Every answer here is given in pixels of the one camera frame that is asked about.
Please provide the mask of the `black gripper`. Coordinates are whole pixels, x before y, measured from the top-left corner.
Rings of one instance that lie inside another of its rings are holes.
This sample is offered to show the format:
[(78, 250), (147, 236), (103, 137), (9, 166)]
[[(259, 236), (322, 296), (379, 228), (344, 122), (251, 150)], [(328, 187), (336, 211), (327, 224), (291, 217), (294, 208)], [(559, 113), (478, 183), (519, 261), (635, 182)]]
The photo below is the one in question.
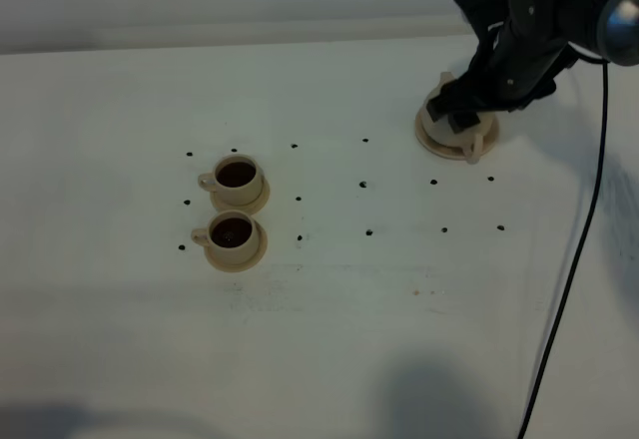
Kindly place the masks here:
[(426, 101), (433, 121), (448, 116), (455, 134), (478, 113), (521, 110), (553, 93), (554, 78), (576, 61), (604, 65), (586, 0), (508, 0), (509, 15), (478, 39), (467, 71)]

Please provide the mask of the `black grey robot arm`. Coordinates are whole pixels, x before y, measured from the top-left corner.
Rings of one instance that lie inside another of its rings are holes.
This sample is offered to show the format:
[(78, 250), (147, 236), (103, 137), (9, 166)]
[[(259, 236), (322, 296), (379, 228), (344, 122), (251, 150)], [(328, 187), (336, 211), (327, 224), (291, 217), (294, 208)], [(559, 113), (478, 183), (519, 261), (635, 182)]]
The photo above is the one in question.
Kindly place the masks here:
[(554, 93), (555, 77), (585, 57), (638, 63), (638, 0), (454, 0), (478, 39), (467, 71), (426, 103), (455, 133), (481, 113), (512, 112)]

